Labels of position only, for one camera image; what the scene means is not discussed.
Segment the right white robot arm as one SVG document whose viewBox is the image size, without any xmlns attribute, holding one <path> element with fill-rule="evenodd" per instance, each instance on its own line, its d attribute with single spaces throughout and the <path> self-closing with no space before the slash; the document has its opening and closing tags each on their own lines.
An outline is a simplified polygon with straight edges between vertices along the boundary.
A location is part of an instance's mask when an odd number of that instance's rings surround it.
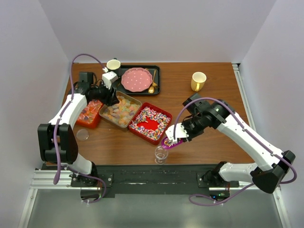
<svg viewBox="0 0 304 228">
<path fill-rule="evenodd" d="M 195 93 L 183 102 L 190 116 L 181 122 L 185 131 L 181 139 L 190 142 L 210 127 L 234 141 L 254 162 L 221 161 L 203 175 L 204 182 L 221 187 L 227 182 L 243 181 L 255 184 L 265 193 L 273 193 L 291 169 L 295 154 L 290 150 L 282 151 L 262 138 L 223 100 L 212 99 L 211 104 L 209 101 Z"/>
</svg>

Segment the silver tin of gummies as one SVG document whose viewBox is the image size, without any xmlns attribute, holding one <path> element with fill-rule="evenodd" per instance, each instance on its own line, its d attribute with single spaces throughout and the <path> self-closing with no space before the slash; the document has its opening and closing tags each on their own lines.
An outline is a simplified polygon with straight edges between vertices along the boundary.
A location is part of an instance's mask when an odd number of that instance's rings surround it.
<svg viewBox="0 0 304 228">
<path fill-rule="evenodd" d="M 116 92 L 116 97 L 119 103 L 112 106 L 104 105 L 100 109 L 99 115 L 109 123 L 126 130 L 131 120 L 142 106 L 142 103 L 120 91 Z"/>
</svg>

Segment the red box of lollipops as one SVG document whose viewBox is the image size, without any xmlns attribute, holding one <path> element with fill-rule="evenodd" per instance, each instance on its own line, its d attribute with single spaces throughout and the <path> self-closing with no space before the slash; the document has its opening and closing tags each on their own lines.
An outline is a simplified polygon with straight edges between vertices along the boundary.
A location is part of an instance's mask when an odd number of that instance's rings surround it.
<svg viewBox="0 0 304 228">
<path fill-rule="evenodd" d="M 128 125 L 131 133 L 158 145 L 172 121 L 172 115 L 150 103 L 143 103 Z"/>
</svg>

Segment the purple plastic scoop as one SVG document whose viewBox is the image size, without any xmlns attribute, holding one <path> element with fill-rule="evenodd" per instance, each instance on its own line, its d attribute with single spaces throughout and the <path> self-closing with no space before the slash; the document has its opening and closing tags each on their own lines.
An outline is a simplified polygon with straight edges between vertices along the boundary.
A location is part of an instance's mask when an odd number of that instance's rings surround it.
<svg viewBox="0 0 304 228">
<path fill-rule="evenodd" d="M 170 140 L 168 137 L 165 137 L 161 142 L 161 146 L 162 146 L 162 148 L 164 148 L 166 150 L 170 150 L 176 146 L 179 146 L 182 143 L 183 143 L 183 140 L 180 138 L 177 139 L 177 142 L 174 142 L 173 140 Z"/>
</svg>

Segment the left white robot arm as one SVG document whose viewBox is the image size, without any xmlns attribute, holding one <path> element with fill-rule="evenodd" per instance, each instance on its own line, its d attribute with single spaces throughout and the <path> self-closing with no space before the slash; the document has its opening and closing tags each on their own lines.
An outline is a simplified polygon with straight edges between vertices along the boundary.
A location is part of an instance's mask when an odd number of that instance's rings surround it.
<svg viewBox="0 0 304 228">
<path fill-rule="evenodd" d="M 78 144 L 73 132 L 76 121 L 92 100 L 99 100 L 106 106 L 117 104 L 116 88 L 113 83 L 118 79 L 115 72 L 102 75 L 97 83 L 88 76 L 85 80 L 71 83 L 66 101 L 48 123 L 38 126 L 38 143 L 42 161 L 57 165 L 53 183 L 58 184 L 62 168 L 82 175 L 82 182 L 94 186 L 98 182 L 98 174 L 93 162 L 85 159 L 78 151 Z"/>
</svg>

